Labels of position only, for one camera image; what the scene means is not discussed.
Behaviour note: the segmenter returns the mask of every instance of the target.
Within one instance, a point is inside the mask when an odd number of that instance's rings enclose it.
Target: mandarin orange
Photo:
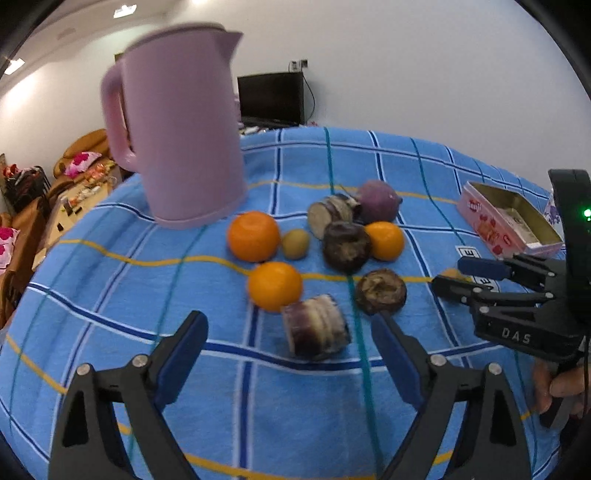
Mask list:
[[[271,215],[246,212],[237,216],[226,234],[230,251],[245,262],[264,262],[277,252],[279,226]]]
[[[383,261],[396,260],[404,250],[404,234],[398,225],[375,222],[365,226],[371,238],[371,254]]]
[[[268,312],[298,301],[304,290],[300,273],[284,262],[258,265],[248,277],[248,295],[252,302]]]

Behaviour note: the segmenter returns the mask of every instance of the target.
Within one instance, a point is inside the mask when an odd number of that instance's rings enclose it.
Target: sofa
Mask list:
[[[0,213],[1,226],[19,230],[10,264],[0,275],[0,328],[9,322],[33,276],[33,261],[45,233],[48,215],[49,205],[44,197],[36,198],[14,217]]]
[[[104,157],[110,157],[111,152],[109,151],[109,140],[107,139],[106,130],[101,128],[100,130],[90,132],[70,145],[53,167],[53,176],[56,179],[64,177],[66,167],[80,152],[97,152]],[[84,175],[80,174],[74,179],[74,183],[78,183],[83,179]]]

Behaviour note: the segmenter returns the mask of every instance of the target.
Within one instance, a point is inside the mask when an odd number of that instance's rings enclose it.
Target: blue gripper pad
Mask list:
[[[457,261],[457,269],[464,275],[504,280],[511,276],[511,267],[500,260],[487,258],[461,257]]]
[[[201,312],[191,312],[172,337],[161,341],[161,343],[175,342],[176,345],[157,370],[155,382],[157,389],[154,394],[154,404],[159,411],[177,400],[197,357],[207,341],[208,334],[207,317]],[[167,350],[166,347],[166,345],[163,345],[161,351]],[[156,356],[158,349],[160,349],[160,345],[154,351],[154,356]]]
[[[380,315],[372,317],[371,333],[400,397],[405,403],[418,410],[424,402],[421,392],[421,377],[406,350]],[[423,349],[417,339],[407,338],[410,341],[414,340],[418,347]]]

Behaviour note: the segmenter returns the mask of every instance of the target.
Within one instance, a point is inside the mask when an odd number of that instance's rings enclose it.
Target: finger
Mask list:
[[[542,360],[536,359],[532,377],[534,380],[537,410],[538,413],[544,413],[552,404],[552,396],[550,395],[552,375],[550,374],[548,364]]]
[[[584,390],[585,382],[582,365],[560,374],[550,384],[550,394],[553,397],[571,397],[583,393]]]
[[[576,401],[573,405],[573,409],[570,411],[571,415],[579,415],[583,412],[583,402]]]

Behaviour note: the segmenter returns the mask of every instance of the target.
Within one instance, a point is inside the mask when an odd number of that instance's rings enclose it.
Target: pink tin box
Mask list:
[[[564,245],[544,216],[519,193],[466,182],[457,209],[498,258],[552,257]]]

